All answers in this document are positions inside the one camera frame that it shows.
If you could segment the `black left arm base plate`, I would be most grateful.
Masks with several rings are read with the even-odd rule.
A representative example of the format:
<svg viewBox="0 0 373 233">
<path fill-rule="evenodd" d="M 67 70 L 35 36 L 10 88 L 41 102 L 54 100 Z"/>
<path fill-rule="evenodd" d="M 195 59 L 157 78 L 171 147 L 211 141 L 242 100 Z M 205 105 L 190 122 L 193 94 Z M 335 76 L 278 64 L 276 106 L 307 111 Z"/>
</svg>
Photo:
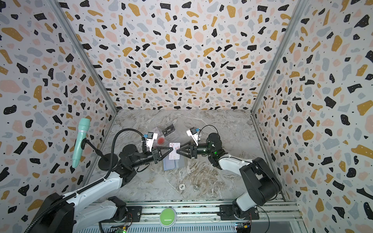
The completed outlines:
<svg viewBox="0 0 373 233">
<path fill-rule="evenodd" d="M 139 222 L 142 214 L 142 206 L 119 207 L 112 218 L 103 220 L 103 223 L 130 224 Z"/>
</svg>

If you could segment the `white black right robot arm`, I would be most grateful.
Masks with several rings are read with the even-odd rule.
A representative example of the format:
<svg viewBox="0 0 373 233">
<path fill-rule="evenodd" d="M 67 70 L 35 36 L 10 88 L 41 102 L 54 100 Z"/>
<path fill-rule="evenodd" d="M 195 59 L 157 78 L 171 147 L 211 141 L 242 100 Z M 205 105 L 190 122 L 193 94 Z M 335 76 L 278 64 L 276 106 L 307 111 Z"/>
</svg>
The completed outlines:
<svg viewBox="0 0 373 233">
<path fill-rule="evenodd" d="M 250 209 L 263 206 L 276 198 L 282 189 L 281 183 L 263 158 L 245 160 L 232 156 L 223 149 L 218 133 L 209 134 L 206 143 L 189 142 L 176 152 L 189 159 L 196 159 L 199 155 L 207 156 L 213 167 L 242 177 L 246 192 L 232 202 L 225 214 L 228 217 L 246 219 Z"/>
</svg>

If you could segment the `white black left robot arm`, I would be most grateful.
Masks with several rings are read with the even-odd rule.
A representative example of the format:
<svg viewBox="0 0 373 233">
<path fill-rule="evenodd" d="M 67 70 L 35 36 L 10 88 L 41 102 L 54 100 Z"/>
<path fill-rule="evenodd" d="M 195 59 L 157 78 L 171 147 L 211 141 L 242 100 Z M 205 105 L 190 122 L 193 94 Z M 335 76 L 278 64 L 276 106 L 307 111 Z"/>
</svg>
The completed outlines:
<svg viewBox="0 0 373 233">
<path fill-rule="evenodd" d="M 172 147 L 155 147 L 140 153 L 133 144 L 125 146 L 109 176 L 65 195 L 49 195 L 25 232 L 75 233 L 105 220 L 133 221 L 134 215 L 118 197 L 109 197 L 99 204 L 95 201 L 128 184 L 136 176 L 138 167 L 158 163 L 172 151 Z"/>
</svg>

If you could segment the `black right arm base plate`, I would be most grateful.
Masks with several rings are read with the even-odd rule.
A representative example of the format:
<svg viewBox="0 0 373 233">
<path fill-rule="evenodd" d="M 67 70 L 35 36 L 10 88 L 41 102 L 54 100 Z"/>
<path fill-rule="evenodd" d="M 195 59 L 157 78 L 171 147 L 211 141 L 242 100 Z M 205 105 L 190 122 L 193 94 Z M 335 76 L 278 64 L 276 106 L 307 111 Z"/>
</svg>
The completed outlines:
<svg viewBox="0 0 373 233">
<path fill-rule="evenodd" d="M 218 216 L 221 220 L 259 220 L 259 214 L 256 207 L 242 211 L 239 207 L 232 204 L 219 206 Z"/>
</svg>

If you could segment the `white floral credit card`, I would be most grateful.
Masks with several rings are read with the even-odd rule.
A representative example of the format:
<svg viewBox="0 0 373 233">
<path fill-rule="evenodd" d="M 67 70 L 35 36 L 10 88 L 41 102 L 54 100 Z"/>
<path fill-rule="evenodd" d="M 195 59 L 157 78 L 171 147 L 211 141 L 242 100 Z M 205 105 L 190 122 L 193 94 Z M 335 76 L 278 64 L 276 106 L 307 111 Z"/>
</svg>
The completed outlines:
<svg viewBox="0 0 373 233">
<path fill-rule="evenodd" d="M 181 144 L 179 142 L 172 142 L 169 146 L 173 148 L 173 151 L 169 154 L 169 160 L 179 160 L 180 155 L 177 153 L 177 150 L 180 149 Z"/>
</svg>

